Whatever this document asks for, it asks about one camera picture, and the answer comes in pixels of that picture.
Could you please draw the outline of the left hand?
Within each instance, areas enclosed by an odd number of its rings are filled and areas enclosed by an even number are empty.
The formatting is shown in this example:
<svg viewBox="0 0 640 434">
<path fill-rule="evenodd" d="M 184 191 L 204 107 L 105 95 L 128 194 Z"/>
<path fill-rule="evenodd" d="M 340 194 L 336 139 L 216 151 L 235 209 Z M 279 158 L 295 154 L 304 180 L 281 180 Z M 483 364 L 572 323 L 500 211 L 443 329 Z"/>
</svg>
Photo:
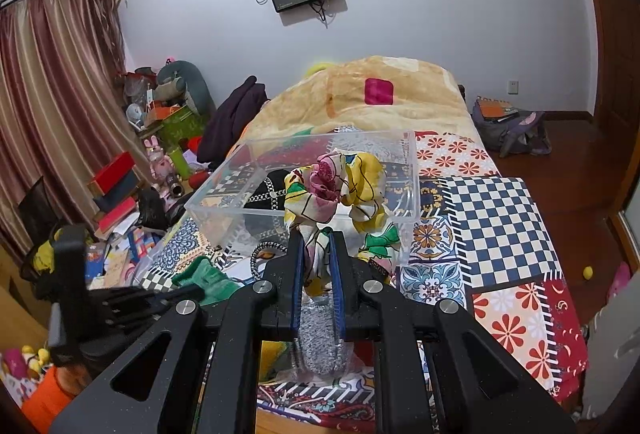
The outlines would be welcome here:
<svg viewBox="0 0 640 434">
<path fill-rule="evenodd" d="M 79 395 L 92 383 L 92 376 L 84 364 L 70 364 L 55 367 L 58 386 L 72 396 Z"/>
</svg>

